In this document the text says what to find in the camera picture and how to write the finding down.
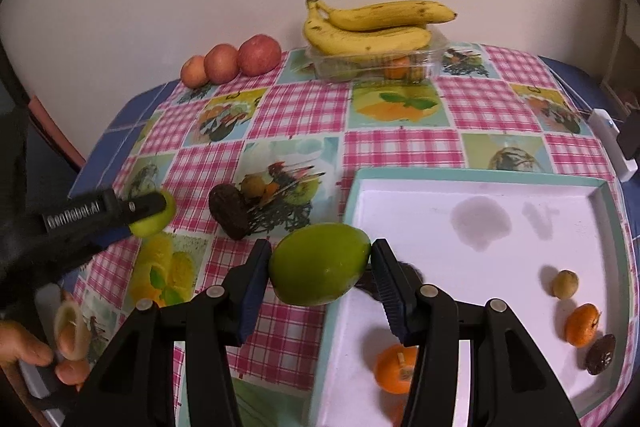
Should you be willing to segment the person's left hand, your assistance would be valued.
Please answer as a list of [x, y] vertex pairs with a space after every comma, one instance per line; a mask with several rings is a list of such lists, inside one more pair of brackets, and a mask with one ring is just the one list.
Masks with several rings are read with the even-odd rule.
[[[16, 379], [10, 373], [16, 369], [18, 361], [35, 366], [48, 366], [54, 361], [52, 349], [25, 327], [12, 320], [1, 321], [1, 370], [10, 381]], [[86, 360], [63, 360], [55, 367], [55, 374], [66, 386], [80, 389], [90, 373]]]

